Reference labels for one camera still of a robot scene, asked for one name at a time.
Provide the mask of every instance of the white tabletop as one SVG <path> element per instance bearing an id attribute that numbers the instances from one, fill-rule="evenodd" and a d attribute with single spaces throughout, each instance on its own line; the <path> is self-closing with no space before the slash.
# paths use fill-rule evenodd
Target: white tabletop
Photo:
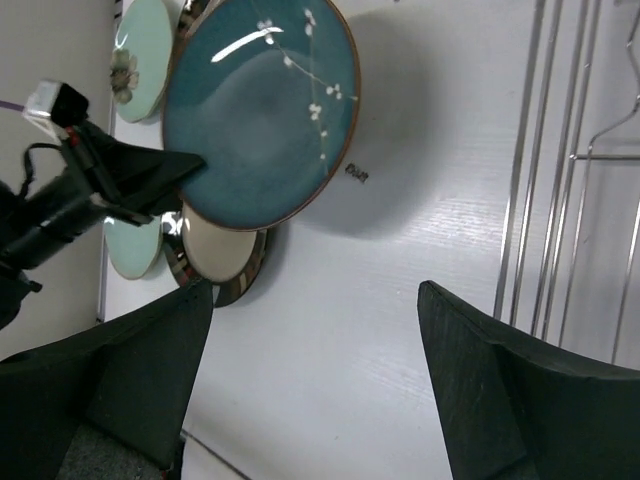
<path id="1" fill-rule="evenodd" d="M 370 177 L 339 172 L 215 311 L 186 427 L 255 479 L 446 480 L 418 285 L 491 311 L 533 2 L 336 4 L 363 74 L 345 165 Z M 160 147 L 159 117 L 115 135 Z M 164 259 L 135 282 L 109 265 L 106 317 L 174 288 Z"/>

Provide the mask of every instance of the mint green saucer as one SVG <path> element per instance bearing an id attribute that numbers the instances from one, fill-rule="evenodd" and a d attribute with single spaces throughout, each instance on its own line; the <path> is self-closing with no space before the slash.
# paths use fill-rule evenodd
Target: mint green saucer
<path id="1" fill-rule="evenodd" d="M 105 219 L 104 236 L 109 258 L 120 276 L 137 280 L 151 269 L 160 251 L 161 229 L 159 218 L 141 227 L 112 218 Z"/>
<path id="2" fill-rule="evenodd" d="M 173 37 L 163 0 L 135 0 L 125 13 L 115 39 L 110 79 L 116 111 L 126 122 L 139 122 L 156 109 L 167 80 Z"/>

